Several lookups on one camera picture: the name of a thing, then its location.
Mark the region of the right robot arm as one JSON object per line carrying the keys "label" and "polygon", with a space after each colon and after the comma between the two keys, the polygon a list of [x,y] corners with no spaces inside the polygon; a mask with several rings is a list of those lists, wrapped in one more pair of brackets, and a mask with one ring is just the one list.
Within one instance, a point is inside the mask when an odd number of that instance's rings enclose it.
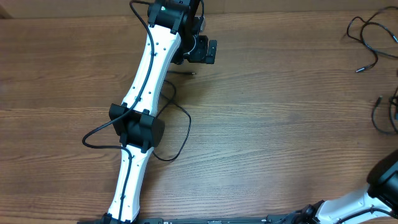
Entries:
{"label": "right robot arm", "polygon": [[362,223],[374,218],[397,218],[397,151],[370,171],[367,185],[335,200],[308,205],[294,223]]}

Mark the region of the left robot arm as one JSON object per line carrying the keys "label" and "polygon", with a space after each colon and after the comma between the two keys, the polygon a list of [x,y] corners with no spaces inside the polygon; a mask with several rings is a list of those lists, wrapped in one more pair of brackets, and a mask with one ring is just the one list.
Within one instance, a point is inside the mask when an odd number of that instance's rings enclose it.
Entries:
{"label": "left robot arm", "polygon": [[162,139],[165,124],[158,117],[162,85],[171,63],[213,64],[217,41],[202,35],[204,2],[154,1],[148,7],[146,45],[136,76],[120,105],[109,117],[121,143],[121,167],[113,202],[102,223],[133,223],[147,162]]}

